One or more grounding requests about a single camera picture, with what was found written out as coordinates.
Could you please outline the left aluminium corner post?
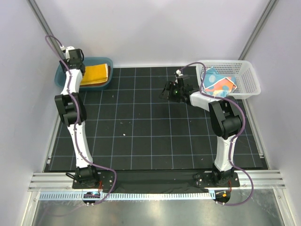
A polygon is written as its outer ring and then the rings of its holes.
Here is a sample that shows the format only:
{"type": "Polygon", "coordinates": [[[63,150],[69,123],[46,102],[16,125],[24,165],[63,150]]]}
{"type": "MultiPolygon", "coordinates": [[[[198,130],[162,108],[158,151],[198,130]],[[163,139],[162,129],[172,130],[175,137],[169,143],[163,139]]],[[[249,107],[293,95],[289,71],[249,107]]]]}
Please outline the left aluminium corner post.
{"type": "MultiPolygon", "coordinates": [[[[27,0],[27,3],[29,4],[30,8],[32,9],[34,15],[36,16],[40,26],[42,27],[43,31],[45,32],[46,35],[51,35],[54,36],[54,34],[52,33],[50,26],[48,25],[42,11],[40,10],[37,2],[35,0],[27,0]]],[[[62,51],[60,50],[59,44],[58,42],[53,39],[52,37],[48,38],[48,40],[50,41],[52,47],[54,48],[54,50],[56,51],[56,53],[62,58],[65,59],[62,51]]]]}

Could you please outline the right aluminium corner post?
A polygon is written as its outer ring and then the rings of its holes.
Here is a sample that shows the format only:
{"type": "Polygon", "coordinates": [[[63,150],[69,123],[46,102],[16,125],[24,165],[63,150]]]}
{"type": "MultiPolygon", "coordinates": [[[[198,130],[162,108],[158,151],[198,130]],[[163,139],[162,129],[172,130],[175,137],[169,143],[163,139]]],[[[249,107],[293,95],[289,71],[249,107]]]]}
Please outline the right aluminium corner post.
{"type": "Polygon", "coordinates": [[[258,36],[260,35],[261,31],[263,30],[266,22],[268,21],[270,15],[274,11],[275,7],[277,6],[279,0],[269,0],[267,5],[265,6],[259,20],[257,21],[251,35],[249,36],[238,60],[245,60],[246,56],[248,55],[251,47],[256,42],[258,36]]]}

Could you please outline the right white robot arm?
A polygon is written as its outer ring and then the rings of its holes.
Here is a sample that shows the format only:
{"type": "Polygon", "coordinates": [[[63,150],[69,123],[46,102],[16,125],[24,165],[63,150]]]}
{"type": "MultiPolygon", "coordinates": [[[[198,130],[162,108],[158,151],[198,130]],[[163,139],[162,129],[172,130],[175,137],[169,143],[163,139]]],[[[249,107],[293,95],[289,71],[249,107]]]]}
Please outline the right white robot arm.
{"type": "Polygon", "coordinates": [[[188,81],[187,75],[178,76],[175,81],[167,81],[159,97],[172,102],[183,102],[209,112],[211,127],[217,136],[211,181],[216,186],[224,186],[234,176],[235,143],[246,122],[243,112],[232,97],[211,96],[194,89],[188,81]]]}

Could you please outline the orange blue dotted towel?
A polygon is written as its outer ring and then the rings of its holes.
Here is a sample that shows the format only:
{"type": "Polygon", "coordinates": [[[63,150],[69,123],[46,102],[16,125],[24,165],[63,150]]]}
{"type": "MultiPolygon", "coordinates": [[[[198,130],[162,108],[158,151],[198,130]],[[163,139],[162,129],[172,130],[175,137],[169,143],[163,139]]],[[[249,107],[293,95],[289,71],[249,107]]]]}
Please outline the orange blue dotted towel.
{"type": "Polygon", "coordinates": [[[226,97],[237,89],[236,78],[219,74],[214,67],[202,74],[202,90],[211,96],[226,97]]]}

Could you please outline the aluminium corner post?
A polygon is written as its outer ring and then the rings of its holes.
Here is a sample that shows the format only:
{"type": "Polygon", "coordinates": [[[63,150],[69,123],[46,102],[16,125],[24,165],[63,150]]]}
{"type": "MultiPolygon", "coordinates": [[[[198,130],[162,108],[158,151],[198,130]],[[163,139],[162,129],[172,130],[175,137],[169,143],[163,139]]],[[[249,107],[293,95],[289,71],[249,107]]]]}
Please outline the aluminium corner post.
{"type": "Polygon", "coordinates": [[[258,36],[260,35],[261,31],[263,30],[266,22],[268,21],[270,15],[274,11],[275,7],[277,6],[279,0],[269,0],[267,5],[265,6],[259,20],[257,21],[251,35],[249,36],[238,60],[245,60],[246,56],[248,55],[251,47],[256,42],[258,36]]]}
{"type": "MultiPolygon", "coordinates": [[[[27,3],[29,4],[30,8],[32,9],[34,15],[36,16],[40,26],[42,27],[43,31],[45,32],[46,35],[51,35],[54,36],[54,34],[52,33],[50,26],[48,25],[42,11],[40,10],[37,2],[35,0],[27,0],[27,3]]],[[[65,59],[62,51],[60,50],[59,44],[58,42],[53,39],[52,37],[48,38],[48,40],[50,41],[52,47],[54,48],[54,50],[56,51],[56,53],[62,58],[65,59]]]]}

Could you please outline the teal plastic tub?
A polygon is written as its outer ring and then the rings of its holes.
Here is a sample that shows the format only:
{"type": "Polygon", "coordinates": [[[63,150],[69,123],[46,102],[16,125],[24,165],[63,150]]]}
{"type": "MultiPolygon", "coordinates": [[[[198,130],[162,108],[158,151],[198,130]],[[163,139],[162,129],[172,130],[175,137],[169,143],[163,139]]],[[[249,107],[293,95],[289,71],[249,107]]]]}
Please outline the teal plastic tub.
{"type": "Polygon", "coordinates": [[[86,67],[84,81],[80,91],[101,91],[109,86],[113,75],[113,62],[107,57],[87,57],[83,64],[86,67]]]}

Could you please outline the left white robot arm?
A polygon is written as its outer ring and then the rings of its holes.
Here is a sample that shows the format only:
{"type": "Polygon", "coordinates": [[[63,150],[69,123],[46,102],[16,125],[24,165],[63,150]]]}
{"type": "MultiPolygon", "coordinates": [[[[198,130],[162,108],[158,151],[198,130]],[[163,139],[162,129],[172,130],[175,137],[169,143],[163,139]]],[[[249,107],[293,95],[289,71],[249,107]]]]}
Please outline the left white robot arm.
{"type": "Polygon", "coordinates": [[[84,55],[81,49],[72,46],[61,46],[60,49],[65,57],[60,65],[66,81],[61,94],[55,96],[55,104],[62,124],[67,127],[72,138],[76,158],[75,175],[66,175],[73,179],[74,187],[96,188],[100,179],[96,167],[92,165],[93,158],[85,130],[87,112],[79,96],[80,83],[85,73],[84,55]]]}

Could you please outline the white plastic basket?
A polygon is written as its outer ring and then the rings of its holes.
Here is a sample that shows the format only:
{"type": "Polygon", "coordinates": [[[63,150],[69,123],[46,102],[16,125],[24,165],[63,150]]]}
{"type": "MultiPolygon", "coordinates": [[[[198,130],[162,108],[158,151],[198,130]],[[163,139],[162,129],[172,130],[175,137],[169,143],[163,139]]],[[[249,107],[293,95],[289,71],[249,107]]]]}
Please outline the white plastic basket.
{"type": "Polygon", "coordinates": [[[206,69],[211,67],[214,67],[223,76],[236,78],[237,89],[228,96],[235,99],[247,99],[260,94],[260,84],[250,62],[244,60],[203,60],[201,64],[196,66],[199,86],[202,87],[203,85],[201,81],[202,74],[206,73],[206,69]]]}

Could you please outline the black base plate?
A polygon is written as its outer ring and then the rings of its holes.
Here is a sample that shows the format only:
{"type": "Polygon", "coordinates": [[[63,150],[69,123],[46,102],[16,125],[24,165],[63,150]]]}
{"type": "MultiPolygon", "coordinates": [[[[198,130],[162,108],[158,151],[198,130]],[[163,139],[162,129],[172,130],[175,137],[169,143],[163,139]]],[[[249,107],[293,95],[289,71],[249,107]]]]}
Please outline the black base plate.
{"type": "Polygon", "coordinates": [[[240,187],[236,172],[220,177],[206,169],[117,170],[116,176],[100,170],[98,179],[89,181],[71,173],[66,176],[73,180],[73,189],[112,189],[121,194],[188,194],[240,187]]]}

